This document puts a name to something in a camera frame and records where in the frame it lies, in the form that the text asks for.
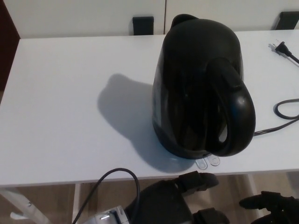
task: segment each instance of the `black electric kettle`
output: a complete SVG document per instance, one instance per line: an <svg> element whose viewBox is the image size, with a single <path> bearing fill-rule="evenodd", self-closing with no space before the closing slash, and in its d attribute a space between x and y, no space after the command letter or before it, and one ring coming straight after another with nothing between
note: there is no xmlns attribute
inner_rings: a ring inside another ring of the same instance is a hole
<svg viewBox="0 0 299 224"><path fill-rule="evenodd" d="M191 15L175 17L153 86L152 120L162 145L187 159L245 149L256 115L242 77L240 43L231 29Z"/></svg>

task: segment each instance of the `black robotic claw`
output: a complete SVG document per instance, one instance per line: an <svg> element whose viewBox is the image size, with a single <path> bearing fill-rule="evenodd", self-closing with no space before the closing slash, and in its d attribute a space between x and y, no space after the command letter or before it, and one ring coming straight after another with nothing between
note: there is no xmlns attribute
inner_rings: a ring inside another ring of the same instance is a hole
<svg viewBox="0 0 299 224"><path fill-rule="evenodd" d="M184 174L174 180L159 181L140 194L140 207L134 224L228 224L226 216L214 208L192 214L182 194L192 194L216 186L215 175ZM125 212L131 216L135 202Z"/></svg>
<svg viewBox="0 0 299 224"><path fill-rule="evenodd" d="M252 224L299 224L299 201L283 197L280 193L262 191L260 195L247 197L239 202L245 209L264 209L271 212Z"/></svg>

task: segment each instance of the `black handle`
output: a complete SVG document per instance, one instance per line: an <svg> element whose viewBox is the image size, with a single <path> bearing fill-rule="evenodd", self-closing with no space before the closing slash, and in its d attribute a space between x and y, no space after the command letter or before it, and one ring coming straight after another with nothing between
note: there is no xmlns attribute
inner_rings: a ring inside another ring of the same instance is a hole
<svg viewBox="0 0 299 224"><path fill-rule="evenodd" d="M256 114L251 96L240 75L227 59L211 60L206 68L213 90L224 111L228 134L208 142L208 151L217 156L230 156L244 150L251 142L256 127Z"/></svg>

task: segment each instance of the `white table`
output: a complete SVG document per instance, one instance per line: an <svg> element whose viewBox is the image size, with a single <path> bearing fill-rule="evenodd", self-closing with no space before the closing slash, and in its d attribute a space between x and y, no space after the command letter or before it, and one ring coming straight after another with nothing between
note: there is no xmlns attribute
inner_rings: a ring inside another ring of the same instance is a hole
<svg viewBox="0 0 299 224"><path fill-rule="evenodd" d="M272 52L285 41L299 56L299 30L236 32L256 130L299 98L299 66ZM0 106L0 187L93 182L125 167L139 178L198 170L167 152L151 124L151 88L164 35L20 40ZM296 105L282 112L298 114ZM254 137L241 153L204 172L299 170L299 124ZM118 172L108 179L128 179Z"/></svg>

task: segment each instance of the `power cord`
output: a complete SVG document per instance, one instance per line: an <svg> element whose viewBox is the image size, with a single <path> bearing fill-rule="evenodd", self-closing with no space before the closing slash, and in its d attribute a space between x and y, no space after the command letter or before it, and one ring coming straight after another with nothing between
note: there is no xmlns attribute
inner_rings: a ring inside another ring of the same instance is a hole
<svg viewBox="0 0 299 224"><path fill-rule="evenodd" d="M287 48L287 46L285 45L285 42L281 42L276 48L275 48L275 51L277 52L280 52L280 53L283 53L285 54L287 57L290 57L291 59L293 59L296 63L299 64L299 60L298 58L296 58L290 51L289 49ZM258 136L258 135L262 135L262 134L267 134L267 133L271 133L271 132L275 132L275 131L278 131L280 129L283 129L284 127L287 127L293 123L295 123L296 121L299 120L299 115L297 116L294 116L294 117L290 117L290 116L285 116L283 115L281 112L279 112L278 110L278 107L282 104L288 104L288 103L297 103L299 102L299 98L298 99L288 99L288 100L285 100L285 101L282 101L278 104L276 104L274 106L274 113L279 116L280 118L283 118L283 119L286 119L286 120L292 120L284 125L281 125L281 126L278 126L278 127L274 127L274 128L269 128L269 129L265 129L265 130L262 130L262 131L258 131L258 132L255 132L254 133L254 136Z"/></svg>
<svg viewBox="0 0 299 224"><path fill-rule="evenodd" d="M99 180L98 182L94 185L93 189L89 192L87 198L85 199L85 201L83 202L81 208L79 209L79 212L78 214L76 215L74 221L72 222L72 224L75 224L79 217L81 216L82 212L83 212L83 209L85 208L85 206L87 205L88 201L90 200L90 198L92 197L93 193L95 192L95 190L98 188L98 186L102 183L102 181L111 173L114 173L114 172L117 172L117 171L123 171L123 172L127 172L129 173L134 181L135 181L135 184L136 184L136 199L135 199L135 206L134 206L134 209L133 209L133 212L132 212L132 216L131 216L131 219L130 219L130 223L132 224L136 218L136 215L137 215L137 212L138 212L138 208L139 208L139 202L140 202L140 185L139 185L139 181L138 181L138 178L137 176L129 169L125 169L125 168L116 168L116 169L112 169L110 171L108 171L107 173L105 173Z"/></svg>

